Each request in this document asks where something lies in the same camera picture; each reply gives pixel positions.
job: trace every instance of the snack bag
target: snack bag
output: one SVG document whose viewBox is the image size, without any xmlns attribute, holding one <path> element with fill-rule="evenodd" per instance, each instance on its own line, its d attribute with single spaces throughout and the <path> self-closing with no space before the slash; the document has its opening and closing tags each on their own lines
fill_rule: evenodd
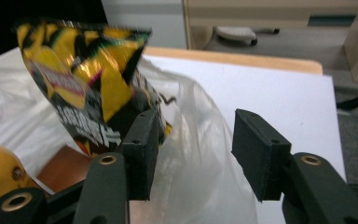
<svg viewBox="0 0 358 224">
<path fill-rule="evenodd" d="M 138 114 L 159 110 L 157 93 L 135 76 L 150 31 L 41 18 L 19 21 L 25 66 L 62 124 L 91 157 L 115 151 Z M 166 125 L 159 112 L 158 140 Z"/>
</svg>

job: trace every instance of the clear plastic bag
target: clear plastic bag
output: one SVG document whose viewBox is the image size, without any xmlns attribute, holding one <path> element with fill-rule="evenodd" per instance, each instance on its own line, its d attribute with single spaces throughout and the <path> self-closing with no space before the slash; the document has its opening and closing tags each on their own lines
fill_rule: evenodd
<svg viewBox="0 0 358 224">
<path fill-rule="evenodd" d="M 5 111 L 0 146 L 14 151 L 28 174 L 37 176 L 62 146 L 81 150 L 34 84 L 20 52 L 6 57 L 19 62 L 0 70 L 0 111 Z M 213 100 L 197 82 L 145 59 L 138 69 L 167 102 L 161 110 L 173 128 L 159 149 L 150 201 L 130 202 L 131 223 L 256 223 L 254 194 L 230 152 L 232 133 Z"/>
</svg>

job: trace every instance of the white table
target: white table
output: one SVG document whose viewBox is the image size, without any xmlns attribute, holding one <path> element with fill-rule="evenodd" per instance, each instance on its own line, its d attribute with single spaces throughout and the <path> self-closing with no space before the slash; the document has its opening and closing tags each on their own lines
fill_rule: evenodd
<svg viewBox="0 0 358 224">
<path fill-rule="evenodd" d="M 214 99 L 231 131 L 236 108 L 253 111 L 292 143 L 293 154 L 303 151 L 322 156 L 345 179 L 331 77 L 166 57 L 145 58 L 163 70 L 197 80 Z M 13 82 L 29 78 L 15 76 L 25 71 L 17 49 L 0 56 L 0 69 L 12 73 Z M 10 92 L 11 84 L 6 83 L 6 92 Z M 40 103 L 30 110 L 38 113 L 40 107 L 44 106 L 47 105 Z M 62 132 L 64 129 L 59 127 L 58 131 Z M 30 134 L 37 136 L 39 133 L 35 131 Z M 19 141 L 4 140 L 5 145 L 17 144 Z M 281 203 L 256 204 L 259 224 L 284 223 Z"/>
</svg>

